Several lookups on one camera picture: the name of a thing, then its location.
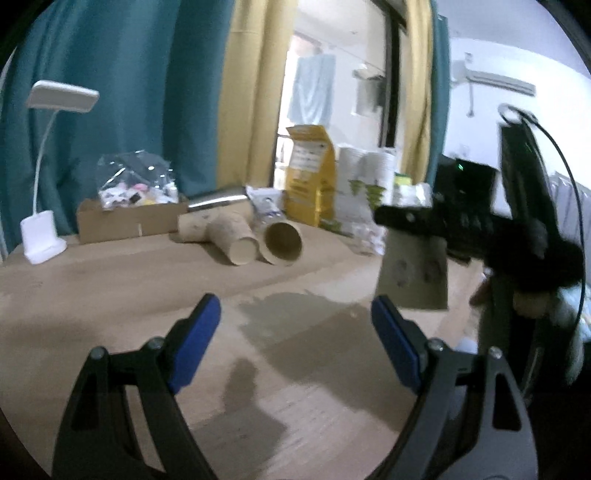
blue gripper pad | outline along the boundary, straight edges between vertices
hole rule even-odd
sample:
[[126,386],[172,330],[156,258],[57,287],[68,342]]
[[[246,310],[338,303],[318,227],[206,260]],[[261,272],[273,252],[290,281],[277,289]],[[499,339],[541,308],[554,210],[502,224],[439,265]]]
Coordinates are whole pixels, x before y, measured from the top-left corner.
[[418,342],[420,348],[424,346],[427,338],[414,322],[402,318],[386,296],[379,296],[373,300],[371,319],[400,383],[418,394],[423,384],[421,362],[416,343],[413,345],[407,333],[414,337],[413,340]]
[[166,336],[165,356],[170,372],[167,384],[173,395],[193,380],[221,315],[219,298],[208,293],[188,318],[179,320],[170,329]]

wooden table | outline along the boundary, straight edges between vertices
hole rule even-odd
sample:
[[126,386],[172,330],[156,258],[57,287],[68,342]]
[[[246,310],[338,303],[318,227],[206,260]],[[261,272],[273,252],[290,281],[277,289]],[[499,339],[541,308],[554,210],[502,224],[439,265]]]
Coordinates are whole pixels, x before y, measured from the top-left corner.
[[[223,316],[179,406],[220,479],[361,478],[392,448],[413,405],[373,331],[368,306],[380,258],[302,226],[292,267],[228,265],[212,246],[168,236],[78,245],[32,266],[0,267],[0,405],[47,470],[61,415],[89,350],[140,347],[205,292]],[[450,270],[450,311],[417,313],[451,342],[467,320],[478,270]],[[129,388],[147,462],[159,466]]]

yellow package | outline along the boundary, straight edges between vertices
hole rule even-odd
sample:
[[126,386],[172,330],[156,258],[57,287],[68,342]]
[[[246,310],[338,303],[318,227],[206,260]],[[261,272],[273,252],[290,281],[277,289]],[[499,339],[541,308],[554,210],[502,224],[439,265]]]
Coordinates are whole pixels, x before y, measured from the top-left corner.
[[285,211],[296,222],[330,223],[336,184],[335,149],[322,125],[296,125],[287,131],[294,141],[285,179]]

ceiling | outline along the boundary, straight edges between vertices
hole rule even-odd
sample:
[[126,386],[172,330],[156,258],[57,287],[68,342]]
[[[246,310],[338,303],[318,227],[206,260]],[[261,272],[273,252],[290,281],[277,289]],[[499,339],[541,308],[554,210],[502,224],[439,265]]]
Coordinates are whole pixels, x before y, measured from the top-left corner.
[[373,15],[383,15],[371,0],[300,0],[298,14],[325,29],[341,47],[367,43]]

desk lamp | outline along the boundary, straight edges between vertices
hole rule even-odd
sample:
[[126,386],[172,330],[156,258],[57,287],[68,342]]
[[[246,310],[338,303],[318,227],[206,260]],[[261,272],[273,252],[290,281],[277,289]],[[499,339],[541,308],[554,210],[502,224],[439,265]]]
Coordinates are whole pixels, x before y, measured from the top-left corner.
[[66,241],[57,236],[56,222],[52,210],[37,212],[37,192],[39,190],[39,173],[45,143],[57,113],[66,112],[88,113],[99,99],[99,92],[68,85],[66,83],[39,80],[27,99],[28,108],[53,110],[47,128],[41,139],[37,163],[35,165],[35,183],[33,185],[33,214],[21,221],[22,245],[25,257],[33,265],[43,263],[62,253],[66,249]]

